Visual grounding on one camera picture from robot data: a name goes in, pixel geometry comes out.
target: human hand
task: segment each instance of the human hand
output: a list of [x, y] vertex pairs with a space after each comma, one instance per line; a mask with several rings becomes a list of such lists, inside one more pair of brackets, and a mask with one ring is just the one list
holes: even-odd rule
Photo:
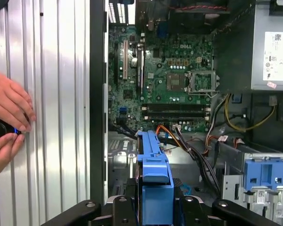
[[30, 131], [25, 115], [36, 120], [31, 98], [19, 84], [0, 73], [0, 119], [19, 131]]
[[24, 138], [23, 134], [18, 136], [16, 133], [8, 133], [0, 137], [0, 173], [18, 153]]

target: dell logo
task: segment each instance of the dell logo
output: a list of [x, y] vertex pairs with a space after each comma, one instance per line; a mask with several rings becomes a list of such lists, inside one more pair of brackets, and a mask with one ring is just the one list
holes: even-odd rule
[[180, 45], [180, 48], [192, 48], [192, 45]]

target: blue plastic bracket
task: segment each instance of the blue plastic bracket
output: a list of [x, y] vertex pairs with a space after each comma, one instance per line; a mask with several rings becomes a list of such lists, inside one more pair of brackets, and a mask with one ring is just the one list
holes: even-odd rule
[[142, 225], [173, 224], [174, 184], [168, 158], [153, 131], [139, 132], [142, 162]]
[[250, 191], [254, 186], [266, 186], [272, 190], [283, 186], [283, 160], [247, 160], [244, 165], [244, 188]]

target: ribbed metal panel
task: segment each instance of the ribbed metal panel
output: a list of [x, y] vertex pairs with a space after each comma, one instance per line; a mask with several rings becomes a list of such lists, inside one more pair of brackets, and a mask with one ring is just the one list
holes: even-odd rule
[[90, 196], [89, 4], [10, 0], [0, 11], [0, 72], [37, 114], [0, 174], [0, 226], [39, 226]]

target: motherboard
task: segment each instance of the motherboard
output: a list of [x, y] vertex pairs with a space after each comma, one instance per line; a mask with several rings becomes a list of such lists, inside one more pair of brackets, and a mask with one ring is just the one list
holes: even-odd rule
[[206, 132], [210, 94], [218, 85], [210, 35], [137, 34], [109, 30], [109, 123], [133, 130], [163, 124], [182, 133]]

